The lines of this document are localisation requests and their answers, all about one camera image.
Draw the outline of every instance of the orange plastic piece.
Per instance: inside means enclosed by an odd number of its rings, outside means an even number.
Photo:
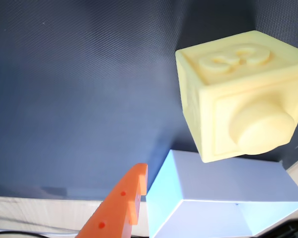
[[[141,195],[147,194],[148,165],[136,164],[114,187],[76,238],[130,238]]]

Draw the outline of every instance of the toy block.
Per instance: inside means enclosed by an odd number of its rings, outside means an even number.
[[[298,123],[298,49],[250,31],[176,52],[183,114],[204,162],[287,144]]]

